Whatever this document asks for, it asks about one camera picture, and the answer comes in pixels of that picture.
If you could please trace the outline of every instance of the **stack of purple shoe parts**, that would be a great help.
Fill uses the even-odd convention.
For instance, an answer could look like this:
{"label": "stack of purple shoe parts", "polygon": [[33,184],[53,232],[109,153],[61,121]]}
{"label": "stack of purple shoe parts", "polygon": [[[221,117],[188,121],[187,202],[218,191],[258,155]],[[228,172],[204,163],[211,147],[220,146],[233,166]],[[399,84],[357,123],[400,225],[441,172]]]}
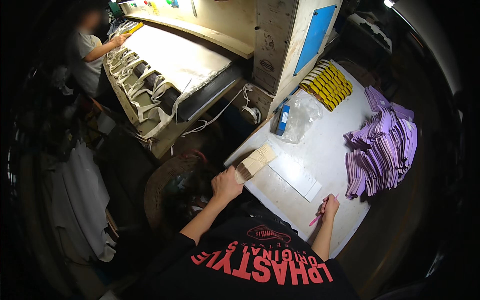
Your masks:
{"label": "stack of purple shoe parts", "polygon": [[369,196],[395,188],[410,169],[417,148],[413,111],[388,102],[372,86],[365,89],[372,111],[362,129],[343,137],[353,152],[345,155],[348,174],[347,199]]}

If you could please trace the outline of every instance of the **plastic bag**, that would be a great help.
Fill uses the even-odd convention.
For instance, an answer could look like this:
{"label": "plastic bag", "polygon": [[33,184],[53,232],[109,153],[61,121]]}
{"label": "plastic bag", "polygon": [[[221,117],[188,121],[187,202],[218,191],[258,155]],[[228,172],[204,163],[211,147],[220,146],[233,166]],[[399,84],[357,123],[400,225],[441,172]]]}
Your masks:
{"label": "plastic bag", "polygon": [[298,144],[305,133],[310,129],[313,121],[323,117],[322,106],[310,94],[288,96],[286,105],[290,106],[287,125],[283,135],[275,135],[278,139],[289,144]]}

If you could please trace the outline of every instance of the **stack of yellow pieces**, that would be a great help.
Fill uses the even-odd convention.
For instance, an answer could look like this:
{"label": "stack of yellow pieces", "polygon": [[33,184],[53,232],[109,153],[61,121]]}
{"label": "stack of yellow pieces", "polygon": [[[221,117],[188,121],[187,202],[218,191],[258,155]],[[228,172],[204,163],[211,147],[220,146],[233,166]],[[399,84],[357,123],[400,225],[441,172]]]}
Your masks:
{"label": "stack of yellow pieces", "polygon": [[300,82],[300,88],[314,95],[328,111],[352,94],[350,81],[328,60],[320,60]]}

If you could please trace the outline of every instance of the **white table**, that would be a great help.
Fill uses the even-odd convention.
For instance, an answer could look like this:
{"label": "white table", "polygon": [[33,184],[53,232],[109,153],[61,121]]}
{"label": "white table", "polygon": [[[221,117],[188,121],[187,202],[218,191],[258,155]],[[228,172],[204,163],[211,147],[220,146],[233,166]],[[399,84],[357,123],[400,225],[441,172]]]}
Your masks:
{"label": "white table", "polygon": [[323,118],[313,122],[305,137],[299,144],[287,144],[271,133],[275,118],[264,122],[234,153],[225,161],[229,166],[245,153],[260,147],[267,139],[291,155],[321,184],[322,188],[311,203],[307,202],[296,190],[284,181],[270,167],[260,170],[254,178],[245,183],[245,187],[273,213],[289,222],[299,232],[299,236],[310,243],[319,227],[309,227],[315,213],[328,194],[340,193],[340,208],[336,214],[330,258],[336,257],[353,236],[365,218],[370,206],[360,202],[360,198],[345,199],[347,191],[347,170],[345,153],[350,152],[343,139],[343,134],[363,127],[363,122],[373,113],[364,94],[363,86],[345,69],[334,62],[345,78],[353,85],[353,93],[348,96],[333,112],[323,108]]}

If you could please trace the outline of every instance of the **metal panel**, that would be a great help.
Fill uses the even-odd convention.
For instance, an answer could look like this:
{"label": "metal panel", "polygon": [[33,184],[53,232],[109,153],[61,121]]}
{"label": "metal panel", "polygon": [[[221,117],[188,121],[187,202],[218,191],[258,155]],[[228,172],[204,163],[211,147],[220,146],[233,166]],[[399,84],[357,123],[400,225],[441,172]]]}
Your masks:
{"label": "metal panel", "polygon": [[282,75],[297,5],[297,0],[257,1],[253,78],[273,95]]}
{"label": "metal panel", "polygon": [[335,8],[336,5],[331,5],[313,11],[312,20],[308,27],[307,37],[305,38],[294,76],[318,54]]}

